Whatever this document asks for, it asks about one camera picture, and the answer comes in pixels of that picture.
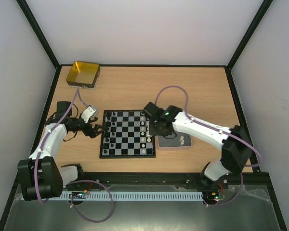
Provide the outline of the black white chess board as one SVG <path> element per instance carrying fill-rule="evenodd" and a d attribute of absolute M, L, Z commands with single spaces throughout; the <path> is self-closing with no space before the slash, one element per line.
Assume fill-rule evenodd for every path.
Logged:
<path fill-rule="evenodd" d="M 111 120 L 106 121 L 106 113 L 111 112 Z M 105 110 L 103 126 L 108 131 L 102 133 L 100 155 L 101 159 L 110 158 L 155 158 L 155 137 L 149 134 L 149 121 L 144 119 L 144 126 L 141 126 L 141 117 L 144 116 L 141 110 Z M 145 127 L 145 136 L 141 136 L 141 127 Z"/>

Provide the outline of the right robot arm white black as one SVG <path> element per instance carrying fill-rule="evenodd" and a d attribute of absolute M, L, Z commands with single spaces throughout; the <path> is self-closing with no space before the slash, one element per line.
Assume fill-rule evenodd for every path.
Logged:
<path fill-rule="evenodd" d="M 166 137 L 181 132 L 221 151 L 220 159 L 208 162 L 200 173 L 201 185 L 207 189 L 227 173 L 240 174 L 253 152 L 251 141 L 241 126 L 218 126 L 193 117 L 176 106 L 162 109 L 152 102 L 144 107 L 142 113 L 149 120 L 149 134 L 152 136 Z"/>

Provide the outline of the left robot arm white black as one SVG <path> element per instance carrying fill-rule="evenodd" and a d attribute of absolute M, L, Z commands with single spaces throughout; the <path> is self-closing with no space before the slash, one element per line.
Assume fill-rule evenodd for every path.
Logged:
<path fill-rule="evenodd" d="M 91 139 L 96 138 L 105 127 L 92 123 L 98 120 L 98 110 L 88 105 L 82 113 L 72 116 L 74 104 L 57 102 L 54 112 L 45 123 L 45 131 L 40 143 L 28 159 L 18 163 L 17 170 L 23 199 L 26 201 L 55 198 L 72 181 L 81 180 L 84 172 L 80 164 L 58 167 L 55 158 L 61 143 L 69 132 L 82 132 Z"/>

